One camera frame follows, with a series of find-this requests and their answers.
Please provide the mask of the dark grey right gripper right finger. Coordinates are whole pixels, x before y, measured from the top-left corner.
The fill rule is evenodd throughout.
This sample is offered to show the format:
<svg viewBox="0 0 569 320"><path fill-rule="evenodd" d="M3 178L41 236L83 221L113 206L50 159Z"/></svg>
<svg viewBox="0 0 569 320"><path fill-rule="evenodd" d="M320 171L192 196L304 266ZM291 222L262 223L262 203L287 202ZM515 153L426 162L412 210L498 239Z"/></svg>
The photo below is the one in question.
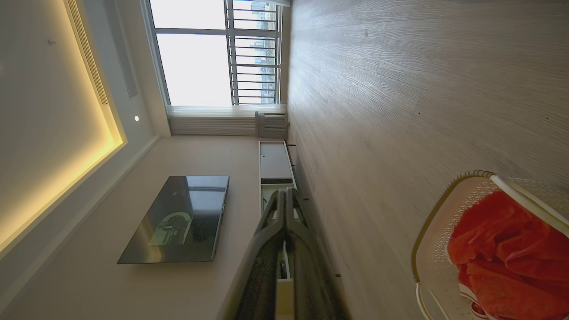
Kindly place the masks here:
<svg viewBox="0 0 569 320"><path fill-rule="evenodd" d="M287 241L293 253L294 316L297 320L347 320L348 310L300 193L286 191Z"/></svg>

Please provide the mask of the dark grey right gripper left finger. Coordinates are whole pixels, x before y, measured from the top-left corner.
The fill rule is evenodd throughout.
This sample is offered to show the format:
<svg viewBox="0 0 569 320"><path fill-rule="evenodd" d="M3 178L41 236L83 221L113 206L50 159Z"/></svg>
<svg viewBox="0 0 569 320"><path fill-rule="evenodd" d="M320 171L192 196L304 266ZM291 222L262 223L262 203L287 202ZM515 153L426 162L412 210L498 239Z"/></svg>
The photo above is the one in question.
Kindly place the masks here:
<svg viewBox="0 0 569 320"><path fill-rule="evenodd" d="M285 197L285 191L277 190L267 202L222 304L224 320L275 318L278 254L285 240Z"/></svg>

